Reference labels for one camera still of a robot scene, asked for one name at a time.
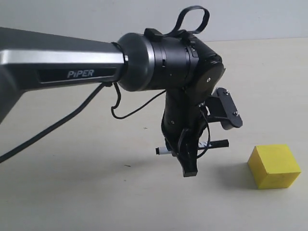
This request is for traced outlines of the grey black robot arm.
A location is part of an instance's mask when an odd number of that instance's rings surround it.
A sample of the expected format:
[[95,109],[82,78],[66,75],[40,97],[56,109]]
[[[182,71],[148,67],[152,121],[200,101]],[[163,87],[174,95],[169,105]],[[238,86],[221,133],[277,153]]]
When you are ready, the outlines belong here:
[[12,28],[0,30],[0,117],[28,91],[99,83],[127,91],[165,90],[162,133],[185,177],[197,174],[200,105],[224,73],[222,58],[195,32],[154,29],[101,42]]

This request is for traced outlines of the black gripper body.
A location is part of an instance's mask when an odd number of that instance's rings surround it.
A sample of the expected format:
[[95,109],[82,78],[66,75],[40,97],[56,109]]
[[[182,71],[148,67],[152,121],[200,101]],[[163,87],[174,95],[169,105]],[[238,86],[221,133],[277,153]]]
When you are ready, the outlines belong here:
[[183,89],[166,91],[161,130],[172,152],[172,142],[178,143],[178,147],[183,141],[199,142],[205,128],[206,122],[200,107],[193,103],[187,92]]

